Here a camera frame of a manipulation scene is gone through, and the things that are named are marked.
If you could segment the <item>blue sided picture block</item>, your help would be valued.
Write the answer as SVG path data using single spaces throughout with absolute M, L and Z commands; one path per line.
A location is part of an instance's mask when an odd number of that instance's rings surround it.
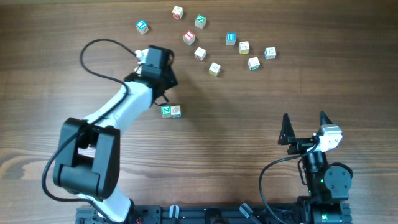
M 171 117 L 173 118 L 181 118 L 182 117 L 182 111 L 181 111 L 181 107 L 180 105 L 175 105 L 175 106 L 171 106 Z

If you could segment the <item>green Z letter block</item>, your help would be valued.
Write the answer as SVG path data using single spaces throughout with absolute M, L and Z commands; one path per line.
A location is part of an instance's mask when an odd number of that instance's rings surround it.
M 171 117 L 171 106 L 170 105 L 163 105 L 161 106 L 161 115 L 163 118 Z

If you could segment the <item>plain cream wooden block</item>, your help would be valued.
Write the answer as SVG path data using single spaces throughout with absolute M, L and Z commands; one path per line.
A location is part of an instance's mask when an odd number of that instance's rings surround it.
M 137 73 L 137 74 L 140 75 L 140 74 L 141 74 L 141 71 L 142 71 L 142 67 L 141 67 L 141 66 L 139 66 L 139 67 L 136 68 L 136 73 Z

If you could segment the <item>red I letter block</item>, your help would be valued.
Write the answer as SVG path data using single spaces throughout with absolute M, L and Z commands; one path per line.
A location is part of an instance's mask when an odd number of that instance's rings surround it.
M 183 35 L 183 41 L 187 44 L 187 45 L 192 45 L 195 41 L 195 34 L 191 31 L 187 31 L 186 33 L 184 33 Z

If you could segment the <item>yellow sided picture block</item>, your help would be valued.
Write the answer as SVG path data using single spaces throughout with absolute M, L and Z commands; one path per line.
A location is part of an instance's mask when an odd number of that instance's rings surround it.
M 221 66 L 219 64 L 213 62 L 209 67 L 209 74 L 213 75 L 214 77 L 217 77 L 220 70 L 221 70 Z

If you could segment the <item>blue edged picture block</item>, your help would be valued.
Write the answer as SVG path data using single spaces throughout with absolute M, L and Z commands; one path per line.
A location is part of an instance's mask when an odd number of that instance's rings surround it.
M 277 51 L 275 47 L 267 47 L 264 51 L 264 57 L 266 60 L 275 59 Z

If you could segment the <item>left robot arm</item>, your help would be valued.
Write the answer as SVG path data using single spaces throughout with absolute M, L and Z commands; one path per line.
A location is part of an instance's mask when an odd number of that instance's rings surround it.
M 53 166 L 54 184 L 74 194 L 73 202 L 89 203 L 106 223 L 139 223 L 134 202 L 118 187 L 121 136 L 156 99 L 178 84 L 170 49 L 150 45 L 133 56 L 138 66 L 118 81 L 120 90 L 103 107 L 84 119 L 68 118 L 63 123 L 58 149 L 42 175 L 48 197 L 58 200 L 46 186 Z

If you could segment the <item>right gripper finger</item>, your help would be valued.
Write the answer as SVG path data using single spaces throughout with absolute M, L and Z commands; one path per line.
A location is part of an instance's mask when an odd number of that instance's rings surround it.
M 333 122 L 329 119 L 329 117 L 326 115 L 324 111 L 320 112 L 320 125 L 327 125 L 327 124 L 333 124 Z
M 278 138 L 278 145 L 289 145 L 296 142 L 296 136 L 289 115 L 285 113 L 282 118 L 282 127 Z

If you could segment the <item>blue I letter block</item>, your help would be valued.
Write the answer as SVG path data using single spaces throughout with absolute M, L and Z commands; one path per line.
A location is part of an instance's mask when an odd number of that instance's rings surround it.
M 136 28 L 141 34 L 145 34 L 149 31 L 149 26 L 144 20 L 136 22 Z

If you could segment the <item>yellow edged picture block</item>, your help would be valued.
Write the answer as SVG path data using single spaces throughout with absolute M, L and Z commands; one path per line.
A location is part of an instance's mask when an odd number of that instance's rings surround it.
M 248 41 L 240 42 L 238 48 L 240 54 L 248 54 L 250 51 L 249 42 Z

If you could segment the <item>green edged picture block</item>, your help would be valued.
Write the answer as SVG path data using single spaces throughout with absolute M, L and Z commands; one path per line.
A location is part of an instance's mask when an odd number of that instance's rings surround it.
M 258 57 L 253 57 L 248 60 L 248 67 L 250 70 L 258 70 L 260 65 Z

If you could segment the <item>green N block top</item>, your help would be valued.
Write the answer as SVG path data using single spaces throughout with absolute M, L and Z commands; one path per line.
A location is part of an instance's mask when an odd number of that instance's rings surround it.
M 205 24 L 206 24 L 206 17 L 201 14 L 197 15 L 195 19 L 195 26 L 202 29 L 204 28 Z

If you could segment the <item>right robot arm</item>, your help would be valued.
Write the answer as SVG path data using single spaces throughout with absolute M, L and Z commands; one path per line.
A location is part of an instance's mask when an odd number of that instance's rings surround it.
M 308 197 L 297 199 L 296 223 L 352 223 L 346 201 L 353 171 L 347 165 L 329 163 L 326 152 L 338 147 L 343 138 L 340 127 L 320 112 L 320 128 L 309 138 L 297 138 L 288 114 L 283 115 L 279 145 L 288 145 L 287 154 L 300 156 L 300 178 L 307 186 Z

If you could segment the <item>red X letter block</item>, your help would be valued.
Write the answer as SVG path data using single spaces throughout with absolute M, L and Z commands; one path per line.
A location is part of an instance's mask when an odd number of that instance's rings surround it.
M 183 8 L 180 6 L 174 6 L 172 10 L 172 17 L 174 19 L 180 20 L 183 16 Z

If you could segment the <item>red A sided block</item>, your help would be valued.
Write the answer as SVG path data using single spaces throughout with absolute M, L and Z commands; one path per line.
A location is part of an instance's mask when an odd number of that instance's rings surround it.
M 194 57 L 197 60 L 203 61 L 206 57 L 206 50 L 201 47 L 198 47 L 194 53 Z

